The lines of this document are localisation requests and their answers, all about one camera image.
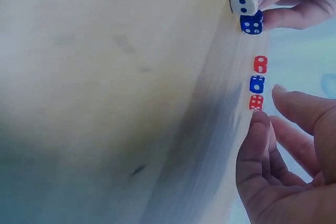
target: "table surface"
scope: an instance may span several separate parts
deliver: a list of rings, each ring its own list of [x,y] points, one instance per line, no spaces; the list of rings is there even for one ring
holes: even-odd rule
[[[223,223],[253,57],[228,0],[0,0],[3,223]]]

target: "dark spot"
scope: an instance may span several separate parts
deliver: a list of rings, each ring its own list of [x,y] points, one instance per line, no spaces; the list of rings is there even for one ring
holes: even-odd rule
[[[145,170],[145,168],[147,167],[147,165],[141,165],[139,166],[137,169],[135,169],[131,174],[130,177],[135,176],[136,174],[139,174],[140,172],[142,172],[143,170]]]
[[[123,49],[124,49],[124,52],[126,54],[134,54],[135,53],[135,48],[132,45],[127,45]]]
[[[121,48],[127,47],[129,45],[128,38],[125,34],[115,34],[113,35],[113,40],[117,46]]]
[[[57,46],[69,46],[75,44],[75,42],[76,37],[73,34],[60,35],[54,40],[54,43]]]
[[[152,69],[150,67],[142,67],[141,70],[140,70],[140,72],[142,72],[142,73],[148,73],[150,71],[152,71]]]

